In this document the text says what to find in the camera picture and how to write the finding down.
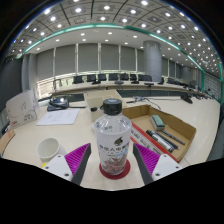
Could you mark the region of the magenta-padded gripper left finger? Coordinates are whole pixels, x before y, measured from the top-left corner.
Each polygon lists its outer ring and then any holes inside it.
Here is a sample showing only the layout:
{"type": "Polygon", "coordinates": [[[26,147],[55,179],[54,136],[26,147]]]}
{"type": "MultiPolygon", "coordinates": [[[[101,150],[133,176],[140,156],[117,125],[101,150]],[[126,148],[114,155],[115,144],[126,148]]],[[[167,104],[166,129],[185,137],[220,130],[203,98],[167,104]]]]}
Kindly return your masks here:
{"type": "Polygon", "coordinates": [[[80,185],[91,154],[91,144],[78,147],[67,155],[56,155],[43,170],[80,185]]]}

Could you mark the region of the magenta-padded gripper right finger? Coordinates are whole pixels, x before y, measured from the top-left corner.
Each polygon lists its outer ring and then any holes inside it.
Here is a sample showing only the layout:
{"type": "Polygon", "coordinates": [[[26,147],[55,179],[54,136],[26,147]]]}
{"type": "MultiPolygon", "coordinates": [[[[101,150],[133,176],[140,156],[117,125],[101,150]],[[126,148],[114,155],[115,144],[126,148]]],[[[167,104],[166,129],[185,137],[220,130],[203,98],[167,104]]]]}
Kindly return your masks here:
{"type": "Polygon", "coordinates": [[[182,169],[168,154],[159,155],[137,143],[133,144],[133,154],[145,185],[182,169]]]}

